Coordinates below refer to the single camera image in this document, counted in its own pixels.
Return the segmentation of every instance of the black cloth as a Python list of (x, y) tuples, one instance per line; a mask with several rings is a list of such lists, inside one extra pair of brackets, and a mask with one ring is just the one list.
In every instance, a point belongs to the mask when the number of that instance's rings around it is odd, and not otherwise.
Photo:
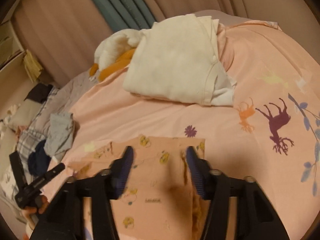
[(38, 143), (33, 153), (28, 158), (28, 169), (31, 175), (41, 176), (48, 170), (51, 157), (44, 151), (44, 144), (46, 140)]
[(45, 101), (47, 101), (48, 95), (52, 90), (52, 88), (53, 88), (53, 85), (45, 85), (45, 84), (39, 83), (33, 89), (31, 89), (26, 99), (30, 99), (32, 101), (42, 104)]

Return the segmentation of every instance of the cream folded shirt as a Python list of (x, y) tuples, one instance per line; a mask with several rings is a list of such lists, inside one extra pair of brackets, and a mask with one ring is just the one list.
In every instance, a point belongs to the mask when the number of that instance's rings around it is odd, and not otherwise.
[(152, 98), (233, 106), (233, 81), (218, 57), (219, 20), (177, 16), (141, 30), (123, 88)]

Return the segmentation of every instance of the purple deer print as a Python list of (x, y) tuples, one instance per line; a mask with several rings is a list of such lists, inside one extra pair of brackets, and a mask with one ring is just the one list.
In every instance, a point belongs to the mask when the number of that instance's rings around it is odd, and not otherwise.
[(267, 105), (264, 105), (264, 107), (268, 110), (269, 115), (265, 114), (264, 112), (262, 112), (258, 108), (256, 108), (256, 110), (258, 110), (261, 114), (263, 114), (269, 120), (269, 128), (272, 133), (272, 136), (270, 136), (270, 139), (273, 140), (273, 142), (276, 144), (276, 145), (274, 145), (273, 150), (276, 149), (276, 152), (279, 152), (280, 154), (281, 154), (281, 150), (282, 150), (285, 153), (285, 155), (288, 155), (287, 154), (288, 145), (284, 141), (285, 140), (289, 141), (291, 143), (291, 147), (294, 146), (294, 143), (289, 138), (279, 137), (278, 130), (290, 121), (291, 116), (289, 116), (287, 114), (287, 106), (286, 106), (285, 102), (281, 98), (279, 98), (279, 99), (284, 104), (284, 109), (282, 111), (281, 111), (281, 108), (279, 106), (277, 106), (276, 104), (269, 103), (269, 105), (273, 105), (276, 108), (278, 108), (279, 114), (276, 116), (272, 116)]

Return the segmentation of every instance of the plaid fabric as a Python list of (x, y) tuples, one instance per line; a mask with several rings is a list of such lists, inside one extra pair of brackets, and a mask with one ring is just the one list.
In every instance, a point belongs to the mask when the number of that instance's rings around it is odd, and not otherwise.
[(37, 118), (41, 115), (42, 111), (44, 109), (46, 109), (48, 102), (50, 102), (54, 98), (54, 96), (57, 94), (58, 91), (59, 91), (59, 89), (57, 89), (55, 87), (52, 88), (51, 92), (48, 95), (47, 101), (45, 101), (42, 104), (39, 112), (33, 118), (29, 127), (20, 133), (19, 141), (17, 144), (17, 151), (20, 155), (20, 159), (21, 159), (23, 169), (24, 169), (26, 176), (27, 176), (27, 174), (30, 174), (29, 169), (28, 169), (29, 155), (35, 151), (35, 148), (39, 142), (46, 139), (46, 137), (43, 134), (39, 133), (34, 128), (35, 122), (36, 122)]

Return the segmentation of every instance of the pink bed sheet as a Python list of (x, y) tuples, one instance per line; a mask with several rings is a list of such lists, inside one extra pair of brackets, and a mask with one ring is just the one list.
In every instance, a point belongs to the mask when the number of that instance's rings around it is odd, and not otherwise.
[[(237, 25), (226, 35), (234, 50), (228, 74), (237, 81), (233, 108), (144, 100), (122, 89), (124, 70), (71, 109), (77, 135), (63, 162), (140, 134), (204, 138), (212, 167), (255, 177), (290, 239), (301, 239), (320, 210), (320, 66), (281, 30), (262, 23)], [(71, 174), (65, 170), (44, 188), (49, 199)]]

